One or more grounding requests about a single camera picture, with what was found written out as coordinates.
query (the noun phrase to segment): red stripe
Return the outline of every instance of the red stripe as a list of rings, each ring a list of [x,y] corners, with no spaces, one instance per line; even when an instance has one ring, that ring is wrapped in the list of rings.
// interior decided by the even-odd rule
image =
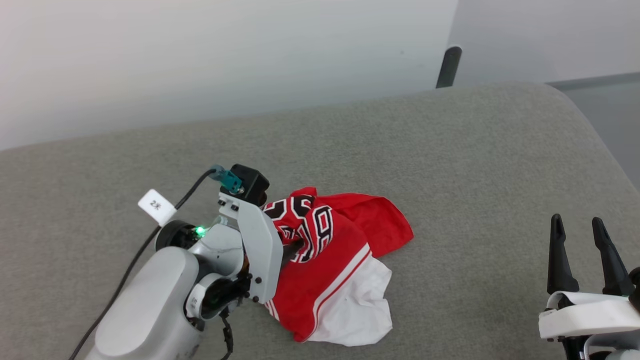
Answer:
[[[320,303],[320,305],[318,305],[318,309],[316,311],[316,319],[319,322],[320,321],[320,309],[322,308],[322,305],[324,305],[324,302],[327,301],[330,297],[333,296],[333,294],[335,294],[336,291],[338,291],[342,285],[344,285],[345,282],[347,282],[347,280],[349,280],[351,278],[351,276],[353,275],[354,272],[356,272],[356,270],[358,270],[358,268],[360,268],[360,265],[365,261],[365,259],[367,257],[369,257],[369,255],[371,254],[371,250],[369,250],[369,252],[360,260],[360,262],[358,262],[358,264],[356,265],[356,267],[353,268],[353,270],[349,273],[349,275],[347,275],[346,279],[344,279],[337,288],[335,288],[330,294],[329,296],[327,296],[326,298],[324,298],[324,300],[322,300],[322,302]],[[309,336],[307,336],[307,338],[305,338],[303,341],[306,341],[307,339],[309,339],[311,337],[311,335],[313,335],[314,332],[316,332],[316,329],[318,328],[318,324],[316,322],[316,325],[314,326],[314,330],[311,332],[311,334],[309,334]]]

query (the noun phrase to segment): gray table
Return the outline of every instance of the gray table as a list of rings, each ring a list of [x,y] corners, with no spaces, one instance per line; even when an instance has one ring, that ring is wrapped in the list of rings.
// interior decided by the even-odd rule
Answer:
[[[627,266],[640,265],[639,194],[575,106],[543,85],[44,143],[0,153],[3,359],[66,358],[154,227],[138,199],[155,188],[175,202],[213,163],[236,162],[264,173],[271,199],[306,185],[386,196],[415,239],[382,258],[394,329],[377,345],[295,343],[246,304],[230,317],[233,359],[561,359],[537,328],[551,215],[563,216],[583,290],[603,285],[593,216]],[[205,184],[179,217],[210,219],[216,194]],[[196,359],[223,354],[214,323]]]

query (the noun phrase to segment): jersey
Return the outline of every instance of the jersey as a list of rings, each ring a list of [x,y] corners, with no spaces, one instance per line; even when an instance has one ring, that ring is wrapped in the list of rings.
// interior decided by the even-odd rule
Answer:
[[[391,330],[383,298],[391,271],[376,258],[413,238],[387,199],[358,193],[318,196],[303,188],[264,212],[282,243],[303,240],[280,272],[269,313],[303,341],[375,343]]]

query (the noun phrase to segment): white wall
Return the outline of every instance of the white wall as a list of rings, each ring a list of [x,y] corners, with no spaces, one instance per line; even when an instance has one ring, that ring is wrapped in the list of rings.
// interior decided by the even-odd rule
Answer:
[[[564,81],[640,71],[638,0],[461,0],[454,82]]]
[[[457,0],[3,0],[0,149],[433,88]]]

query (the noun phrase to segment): black cable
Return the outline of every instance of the black cable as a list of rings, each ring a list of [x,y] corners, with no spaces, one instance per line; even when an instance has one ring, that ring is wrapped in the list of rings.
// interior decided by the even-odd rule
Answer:
[[[214,170],[210,169],[210,170],[207,170],[204,174],[202,174],[202,176],[200,176],[200,178],[198,178],[198,180],[195,182],[195,184],[193,184],[193,186],[189,189],[187,194],[185,194],[182,197],[182,199],[180,201],[178,201],[178,204],[175,206],[175,209],[176,210],[180,209],[182,207],[182,205],[184,205],[184,203],[187,200],[189,200],[191,195],[193,195],[193,193],[196,191],[198,186],[200,186],[200,184],[202,184],[202,181],[204,181],[204,179],[206,179],[207,176],[209,176],[209,174],[211,174],[213,172],[214,172]],[[131,260],[131,263],[129,264],[129,267],[127,267],[127,271],[125,271],[124,275],[122,276],[122,280],[120,280],[120,284],[118,284],[118,287],[116,288],[116,291],[114,291],[113,295],[111,296],[111,300],[109,300],[109,303],[107,304],[107,306],[104,308],[104,310],[102,310],[102,313],[100,314],[100,316],[98,316],[98,319],[96,319],[93,322],[93,324],[91,324],[89,329],[86,331],[86,333],[84,334],[84,336],[80,340],[80,343],[78,343],[78,346],[76,346],[76,349],[74,350],[73,354],[71,354],[71,356],[69,357],[69,360],[74,360],[76,358],[76,356],[80,352],[80,349],[82,349],[82,346],[84,345],[86,340],[89,338],[89,336],[91,336],[91,333],[93,332],[93,330],[96,328],[96,326],[98,326],[100,321],[102,321],[102,318],[104,318],[104,315],[107,313],[107,311],[109,311],[109,309],[111,308],[111,306],[113,305],[115,300],[118,298],[118,295],[120,294],[120,291],[122,291],[122,288],[124,287],[125,282],[127,282],[127,278],[129,277],[129,274],[131,273],[131,270],[133,270],[133,266],[136,264],[136,262],[138,261],[138,259],[142,255],[142,253],[145,251],[145,249],[149,246],[149,243],[151,243],[151,241],[156,237],[156,235],[158,234],[158,231],[160,231],[160,229],[161,229],[161,227],[157,226],[151,232],[151,235],[149,235],[149,237],[142,244],[142,246],[140,247],[140,249],[138,250],[136,255],[133,257],[133,260]]]

